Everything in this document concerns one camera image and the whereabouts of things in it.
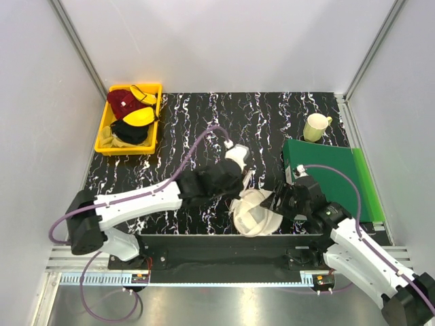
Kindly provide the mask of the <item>white mesh laundry bag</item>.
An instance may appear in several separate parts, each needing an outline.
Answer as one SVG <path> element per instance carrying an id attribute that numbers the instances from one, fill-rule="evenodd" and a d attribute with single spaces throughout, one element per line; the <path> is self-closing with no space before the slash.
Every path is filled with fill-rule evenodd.
<path id="1" fill-rule="evenodd" d="M 272 191 L 248 188 L 254 171 L 249 170 L 243 178 L 243 190 L 239 199 L 230 203 L 230 213 L 237 232 L 244 237 L 268 236 L 276 232 L 283 216 L 261 206 L 272 195 Z"/>

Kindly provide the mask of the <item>mustard yellow bra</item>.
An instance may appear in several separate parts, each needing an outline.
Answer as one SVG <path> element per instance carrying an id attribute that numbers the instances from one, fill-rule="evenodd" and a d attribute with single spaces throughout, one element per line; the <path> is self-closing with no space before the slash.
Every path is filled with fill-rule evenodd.
<path id="1" fill-rule="evenodd" d="M 146 139 L 144 142 L 140 144 L 132 144 L 127 143 L 119 139 L 112 131 L 109 126 L 103 127 L 102 130 L 99 131 L 98 136 L 98 147 L 107 149 L 107 148 L 131 148 L 131 147 L 147 147 L 150 145 L 150 142 Z"/>

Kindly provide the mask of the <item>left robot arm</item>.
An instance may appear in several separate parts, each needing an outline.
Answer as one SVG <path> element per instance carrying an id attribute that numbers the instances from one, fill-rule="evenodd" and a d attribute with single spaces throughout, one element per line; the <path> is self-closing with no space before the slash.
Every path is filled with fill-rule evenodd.
<path id="1" fill-rule="evenodd" d="M 78 194 L 67 218 L 71 252 L 87 255 L 100 251 L 133 269 L 141 268 L 147 259 L 143 245 L 135 235 L 116 229 L 117 225 L 153 213 L 201 206 L 221 196 L 237 197 L 243 189 L 244 169 L 244 163 L 224 159 L 184 170 L 174 180 L 92 201 Z"/>

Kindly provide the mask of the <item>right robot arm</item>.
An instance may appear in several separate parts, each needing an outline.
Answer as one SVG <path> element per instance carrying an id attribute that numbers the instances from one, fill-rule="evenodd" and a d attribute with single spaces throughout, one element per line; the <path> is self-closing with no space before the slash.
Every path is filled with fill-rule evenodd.
<path id="1" fill-rule="evenodd" d="M 326 198 L 313 177 L 280 183 L 260 205 L 288 219 L 305 216 L 318 235 L 309 245 L 309 263 L 345 276 L 381 309 L 388 325 L 425 325 L 434 318 L 434 278 L 389 255 L 351 213 Z"/>

